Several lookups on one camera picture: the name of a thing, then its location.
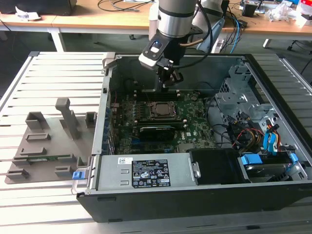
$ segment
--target paper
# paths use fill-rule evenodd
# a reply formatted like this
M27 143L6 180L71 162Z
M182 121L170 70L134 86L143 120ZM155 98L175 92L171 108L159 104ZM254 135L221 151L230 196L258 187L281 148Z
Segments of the paper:
M36 12L24 12L19 10L17 7L15 7L15 9L16 9L15 15L23 21L41 19L41 17Z

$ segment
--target cable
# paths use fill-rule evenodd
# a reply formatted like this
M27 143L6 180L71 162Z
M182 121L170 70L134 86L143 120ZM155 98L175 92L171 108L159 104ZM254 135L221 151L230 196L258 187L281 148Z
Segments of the cable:
M212 88L214 91L217 91L217 89L215 89L209 82L207 81L199 81L197 82L196 84L200 84L200 83L203 83L203 84L207 84L210 88Z
M298 45L297 42L295 42L296 46L298 46L299 48L306 50L305 48L303 48L302 46Z
M234 45L232 47L232 50L230 51L230 54L234 51L235 47L236 47L236 44L237 44L237 38L238 38L238 34L239 34L239 23L237 21L237 19L235 19L236 21L236 24L237 24L237 34L236 34L236 38L235 38L235 42L234 42Z
M304 70L307 68L307 66L309 65L309 63L312 61L312 59L309 60L309 62L304 66L304 68L302 69L302 71L300 72L300 74L302 75L302 73L304 72Z
M1 19L0 22L3 24L4 27L6 27L10 32L12 32L12 30ZM19 37L17 37L17 39L20 41L21 44L23 44L23 46L26 47L28 51L31 51L29 47L21 39L19 39Z
M209 24L210 24L209 18L208 18L208 16L207 16L207 14L206 14L206 12L205 12L203 6L201 5L201 1L200 1L200 0L197 1L197 5L198 5L198 8L200 9L201 13L202 13L203 16L204 16L206 23L207 23L207 26L208 26L207 34L206 34L202 39L193 41L193 42L191 42L191 43L180 43L179 45L180 45L181 47L190 47L190 46L193 46L193 45L200 44L200 43L202 43L205 39L207 39L208 36L209 36L209 34L210 34L209 28L211 28L211 25L209 26Z
M200 62L202 62L210 53L211 53L211 49L213 47L213 32L212 32L212 29L211 29L211 24L210 24L210 21L208 19L208 16L205 14L204 10L202 11L203 12L203 15L204 15L204 18L206 20L206 23L208 25L208 32L209 32L209 35L210 35L210 46L209 46L209 50L208 52L203 56L201 57L200 59L194 61L194 62L191 62L189 64L185 64L185 65L174 65L173 68L174 69L178 69L178 68L186 68L186 67L191 67L191 66L194 66L195 64L198 64Z
M150 3L150 2L153 2L153 1L155 1L155 0L150 0L150 1L147 1L147 2L143 2L143 3L137 4L137 5L131 6L131 7L127 7L127 8L121 8L120 10L109 10L109 9L102 8L100 5L101 5L102 3L104 3L104 2L107 2L107 1L109 1L109 0L100 0L100 1L97 3L97 7L98 7L99 9L103 10L103 11L108 11L108 12L119 12L119 11L126 11L126 10L128 10L128 9L135 8L135 7L138 7L138 6L142 6L142 5L148 4L148 3Z
M236 15L232 13L232 11L231 11L229 6L228 6L228 9L229 9L229 11L227 11L227 13L229 13L231 16L230 17L229 16L225 16L225 17L229 18L232 21L234 27L233 27L233 31L232 31L231 35L225 41L224 46L221 48L220 52L222 52L223 50L226 51L227 47L229 45L233 44L234 38L236 37L237 33L238 33L238 41L237 41L237 43L241 40L241 35L242 35L241 27L238 30L236 30L236 27L237 27L237 22L236 22L237 17L236 17Z
M210 123L209 123L209 120L208 120L208 111L209 111L210 105L211 105L211 103L212 103L213 100L215 100L215 97L211 98L210 101L209 101L209 103L208 103L208 105L206 105L206 108L207 108L207 113L206 113L207 124L208 124L208 126L213 130L214 133L217 133L218 135L220 135L220 136L224 137L225 139L227 139L229 142L232 142L232 140L231 140L229 137L227 137L226 135L224 135L224 134L218 132L217 130L213 129L212 126L211 126ZM244 146L243 144L241 144L241 143L238 142L237 140L234 140L234 142L235 142L237 145Z

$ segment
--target blue clip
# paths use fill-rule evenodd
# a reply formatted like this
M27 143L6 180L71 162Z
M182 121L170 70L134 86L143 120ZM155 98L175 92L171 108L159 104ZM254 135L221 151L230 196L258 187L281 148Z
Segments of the blue clip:
M291 153L291 154L289 155L289 157L291 158L292 163L295 163L295 162L297 162L297 161L299 160L298 157L297 157L297 155L296 155L295 153Z
M260 155L258 155L258 154L244 155L240 158L242 159L243 165L262 164L263 163Z
M271 152L273 155L276 155L276 151L274 151L274 142L275 142L275 140L276 140L276 135L275 134L271 134L271 139L270 139L268 151Z
M275 134L271 134L270 142L269 142L269 145L268 145L269 136L270 136L270 132L269 132L269 130L267 130L265 132L265 135L264 135L264 138L263 138L263 148L265 150L268 149L268 151L270 153L272 153L273 155L276 155L276 151L274 151L274 143L275 143L275 140L276 140L276 135Z
M74 172L73 173L73 180L82 180L85 179L86 172Z
M264 138L263 138L263 148L266 150L268 148L268 140L269 140L269 130L265 132Z

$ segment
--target metal bracket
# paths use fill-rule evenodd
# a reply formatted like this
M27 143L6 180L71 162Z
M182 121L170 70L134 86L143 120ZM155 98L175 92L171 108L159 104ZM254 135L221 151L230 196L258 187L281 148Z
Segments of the metal bracket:
M115 52L107 52L104 54L102 74L107 74L107 69L116 65Z

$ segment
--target warning label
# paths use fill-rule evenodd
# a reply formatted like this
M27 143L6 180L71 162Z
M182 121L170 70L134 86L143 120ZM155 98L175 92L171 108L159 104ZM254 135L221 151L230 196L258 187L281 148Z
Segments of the warning label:
M170 186L170 175L166 159L132 161L132 187L167 186Z

